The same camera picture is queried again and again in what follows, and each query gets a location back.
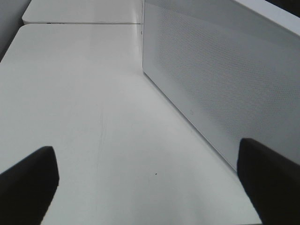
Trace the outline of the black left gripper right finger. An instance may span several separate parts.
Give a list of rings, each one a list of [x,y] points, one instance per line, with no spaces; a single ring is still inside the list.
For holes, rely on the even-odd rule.
[[[264,225],[300,223],[300,166],[251,138],[240,141],[238,178]]]

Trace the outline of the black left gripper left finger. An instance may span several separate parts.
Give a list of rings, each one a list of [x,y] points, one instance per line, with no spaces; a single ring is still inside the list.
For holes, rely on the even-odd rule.
[[[59,185],[55,151],[44,146],[0,175],[0,223],[39,225]]]

